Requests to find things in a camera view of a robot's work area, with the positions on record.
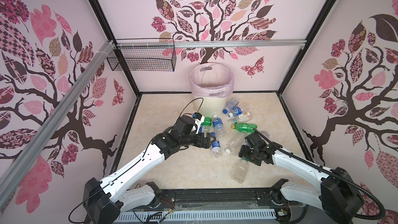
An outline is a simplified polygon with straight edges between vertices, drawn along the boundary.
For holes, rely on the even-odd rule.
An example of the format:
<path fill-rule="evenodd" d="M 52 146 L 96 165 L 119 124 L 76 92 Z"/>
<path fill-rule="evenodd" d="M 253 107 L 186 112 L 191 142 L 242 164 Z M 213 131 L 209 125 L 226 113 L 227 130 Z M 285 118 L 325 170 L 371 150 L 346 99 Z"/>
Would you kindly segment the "clear bottle blue cap label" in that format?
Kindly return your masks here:
<path fill-rule="evenodd" d="M 204 135 L 206 135 L 207 133 L 210 133 L 210 125 L 201 125 L 200 129 L 199 129 L 200 133 L 203 133 Z"/>

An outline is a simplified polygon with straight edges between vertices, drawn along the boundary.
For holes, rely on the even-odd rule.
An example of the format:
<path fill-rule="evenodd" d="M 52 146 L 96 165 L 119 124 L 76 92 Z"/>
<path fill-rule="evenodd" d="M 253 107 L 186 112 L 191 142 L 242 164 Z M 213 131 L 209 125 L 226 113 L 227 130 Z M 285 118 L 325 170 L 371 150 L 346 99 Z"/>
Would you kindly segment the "clear bottle purple label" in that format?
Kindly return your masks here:
<path fill-rule="evenodd" d="M 270 139 L 270 134 L 267 131 L 260 131 L 260 133 L 265 136 L 267 139 Z"/>

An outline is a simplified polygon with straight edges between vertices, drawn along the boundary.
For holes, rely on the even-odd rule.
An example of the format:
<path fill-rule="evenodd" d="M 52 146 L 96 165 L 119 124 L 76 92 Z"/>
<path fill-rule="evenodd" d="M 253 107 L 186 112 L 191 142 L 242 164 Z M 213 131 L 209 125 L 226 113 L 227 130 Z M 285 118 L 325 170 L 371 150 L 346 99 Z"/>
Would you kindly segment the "green bottle yellow cap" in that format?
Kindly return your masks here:
<path fill-rule="evenodd" d="M 231 125 L 231 128 L 242 133 L 254 133 L 254 129 L 257 129 L 258 126 L 253 123 L 238 123 Z"/>
<path fill-rule="evenodd" d="M 205 117 L 204 121 L 202 122 L 202 125 L 211 127 L 212 119 L 210 117 Z"/>

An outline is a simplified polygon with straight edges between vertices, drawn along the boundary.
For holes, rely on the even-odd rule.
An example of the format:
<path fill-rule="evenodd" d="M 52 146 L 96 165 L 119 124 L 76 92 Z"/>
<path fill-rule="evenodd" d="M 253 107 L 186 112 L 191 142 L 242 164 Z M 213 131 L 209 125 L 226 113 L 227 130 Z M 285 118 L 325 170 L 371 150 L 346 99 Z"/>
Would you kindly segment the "clear bottle green cap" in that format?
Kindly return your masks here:
<path fill-rule="evenodd" d="M 242 184 L 245 181 L 248 169 L 249 169 L 249 162 L 247 161 L 247 159 L 241 159 L 234 171 L 233 179 L 236 182 Z"/>

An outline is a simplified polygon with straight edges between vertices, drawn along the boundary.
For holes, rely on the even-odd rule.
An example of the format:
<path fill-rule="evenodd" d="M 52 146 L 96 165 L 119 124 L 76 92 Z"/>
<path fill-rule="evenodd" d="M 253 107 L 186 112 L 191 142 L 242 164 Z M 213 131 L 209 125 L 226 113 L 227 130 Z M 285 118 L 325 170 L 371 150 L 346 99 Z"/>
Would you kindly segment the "clear crushed bottle white cap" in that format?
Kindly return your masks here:
<path fill-rule="evenodd" d="M 241 147 L 245 141 L 246 133 L 239 132 L 238 134 L 234 135 L 231 140 L 229 141 L 227 148 L 224 150 L 227 154 L 238 149 Z"/>

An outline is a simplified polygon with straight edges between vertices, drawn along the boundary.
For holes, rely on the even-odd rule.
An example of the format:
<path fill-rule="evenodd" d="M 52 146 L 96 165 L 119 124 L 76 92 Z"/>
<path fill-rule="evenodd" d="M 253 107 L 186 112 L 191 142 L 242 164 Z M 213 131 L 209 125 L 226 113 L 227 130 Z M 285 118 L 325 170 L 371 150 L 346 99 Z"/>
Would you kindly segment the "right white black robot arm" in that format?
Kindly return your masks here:
<path fill-rule="evenodd" d="M 350 224 L 363 205 L 364 200 L 357 185 L 345 170 L 321 167 L 275 142 L 267 143 L 262 134 L 246 136 L 239 157 L 257 166 L 266 163 L 284 168 L 310 184 L 298 185 L 280 179 L 269 193 L 269 198 L 276 205 L 293 201 L 313 206 L 323 210 L 339 224 Z"/>

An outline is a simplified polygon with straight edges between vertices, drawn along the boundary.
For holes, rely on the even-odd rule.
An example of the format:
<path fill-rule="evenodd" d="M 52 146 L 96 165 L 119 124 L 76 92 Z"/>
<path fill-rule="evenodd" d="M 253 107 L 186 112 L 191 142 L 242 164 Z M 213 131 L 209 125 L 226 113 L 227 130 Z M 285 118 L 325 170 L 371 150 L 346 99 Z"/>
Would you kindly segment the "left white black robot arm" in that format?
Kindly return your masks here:
<path fill-rule="evenodd" d="M 89 223 L 112 224 L 125 211 L 139 206 L 158 206 L 162 191 L 155 183 L 149 182 L 134 190 L 130 187 L 183 148 L 211 148 L 215 136 L 199 131 L 205 119 L 200 113 L 178 117 L 172 127 L 154 136 L 147 148 L 124 167 L 101 180 L 88 180 L 83 207 L 90 218 Z"/>

